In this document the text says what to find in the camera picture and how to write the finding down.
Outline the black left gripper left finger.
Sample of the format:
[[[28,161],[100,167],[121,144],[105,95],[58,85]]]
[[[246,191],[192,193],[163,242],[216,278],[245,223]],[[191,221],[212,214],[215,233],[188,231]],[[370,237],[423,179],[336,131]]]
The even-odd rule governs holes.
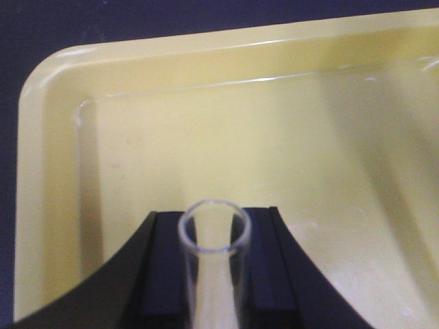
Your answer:
[[[151,212],[117,253],[12,328],[184,328],[181,212]]]

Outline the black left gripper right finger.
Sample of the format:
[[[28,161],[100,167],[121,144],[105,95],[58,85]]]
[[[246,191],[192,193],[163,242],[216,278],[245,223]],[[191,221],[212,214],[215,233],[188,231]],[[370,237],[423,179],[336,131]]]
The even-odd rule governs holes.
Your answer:
[[[370,328],[287,229],[276,207],[245,208],[250,244],[236,257],[244,328]]]

